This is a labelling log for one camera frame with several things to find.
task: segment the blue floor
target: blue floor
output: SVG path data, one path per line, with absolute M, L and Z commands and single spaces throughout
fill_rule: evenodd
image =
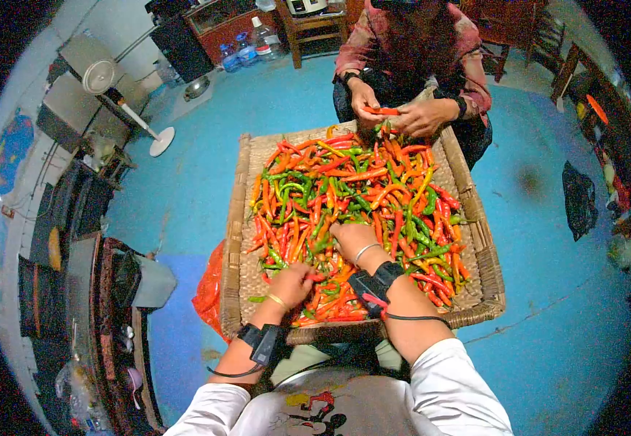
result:
M 176 129 L 151 158 L 145 137 L 127 146 L 139 168 L 110 204 L 108 235 L 147 252 L 161 246 L 178 288 L 150 316 L 152 376 L 163 421 L 183 413 L 225 350 L 191 305 L 209 254 L 223 239 L 238 137 L 287 133 L 337 122 L 333 58 L 294 70 L 288 59 L 215 81 L 213 97 L 171 119 L 181 89 L 154 97 L 151 126 Z M 620 369 L 631 311 L 631 277 L 607 263 L 610 223 L 601 169 L 573 108 L 492 86 L 494 144 L 473 170 L 500 257 L 507 311 L 460 329 L 477 370 L 506 407 L 517 435 L 578 435 L 598 412 Z M 567 227 L 565 160 L 597 186 L 597 227 L 574 242 Z M 525 180 L 533 179 L 527 186 Z

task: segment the white shirt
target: white shirt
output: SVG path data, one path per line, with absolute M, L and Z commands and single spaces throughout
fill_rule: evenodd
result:
M 458 339 L 429 347 L 411 376 L 408 384 L 322 368 L 252 401 L 241 387 L 209 383 L 166 436 L 512 435 Z

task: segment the white sleeve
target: white sleeve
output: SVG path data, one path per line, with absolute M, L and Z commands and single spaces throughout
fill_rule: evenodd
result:
M 455 338 L 429 347 L 411 370 L 415 412 L 446 435 L 511 435 L 503 406 Z
M 250 394 L 241 387 L 207 383 L 197 389 L 185 413 L 165 436 L 225 436 L 249 401 Z

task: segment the woman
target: woman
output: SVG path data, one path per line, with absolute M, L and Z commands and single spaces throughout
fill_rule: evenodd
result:
M 444 123 L 473 168 L 492 143 L 477 27 L 453 4 L 439 0 L 366 0 L 359 22 L 335 60 L 333 100 L 340 122 L 372 127 L 386 116 L 364 107 L 400 107 L 398 129 L 431 136 Z M 434 86 L 434 100 L 412 102 Z
M 372 227 L 333 224 L 341 254 L 373 275 L 392 259 Z M 272 281 L 270 294 L 250 324 L 280 324 L 306 298 L 311 268 L 293 264 Z M 405 275 L 387 291 L 388 313 L 437 317 L 436 307 Z M 166 433 L 178 435 L 511 435 L 504 408 L 473 367 L 462 343 L 437 319 L 388 318 L 390 341 L 411 366 L 410 383 L 352 368 L 319 368 L 296 374 L 273 392 L 251 400 L 260 372 L 213 375 Z M 233 340 L 216 366 L 227 375 L 250 372 L 252 348 Z

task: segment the stainless steel bowl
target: stainless steel bowl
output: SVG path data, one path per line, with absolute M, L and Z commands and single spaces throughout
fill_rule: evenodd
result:
M 204 91 L 209 87 L 209 78 L 206 75 L 193 80 L 185 88 L 184 99 L 185 101 L 192 100 L 204 94 Z

